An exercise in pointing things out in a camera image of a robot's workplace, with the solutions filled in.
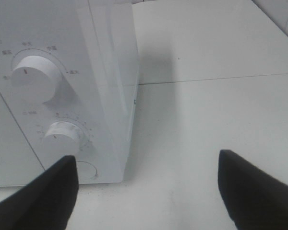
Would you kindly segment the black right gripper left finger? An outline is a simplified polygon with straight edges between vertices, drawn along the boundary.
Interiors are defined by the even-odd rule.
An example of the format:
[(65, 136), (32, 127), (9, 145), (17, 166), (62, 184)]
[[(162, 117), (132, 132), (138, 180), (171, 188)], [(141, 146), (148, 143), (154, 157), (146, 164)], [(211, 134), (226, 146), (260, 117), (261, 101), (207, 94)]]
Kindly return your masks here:
[(75, 157), (64, 156), (0, 202), (0, 230), (64, 230), (79, 190)]

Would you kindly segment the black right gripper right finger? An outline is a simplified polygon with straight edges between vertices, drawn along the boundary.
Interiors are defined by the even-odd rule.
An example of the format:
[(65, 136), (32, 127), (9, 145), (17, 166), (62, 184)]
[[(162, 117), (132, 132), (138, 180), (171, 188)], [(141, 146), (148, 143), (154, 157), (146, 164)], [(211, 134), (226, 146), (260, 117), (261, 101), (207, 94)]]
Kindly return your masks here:
[(288, 185), (235, 152), (223, 149), (218, 188), (239, 230), (288, 230)]

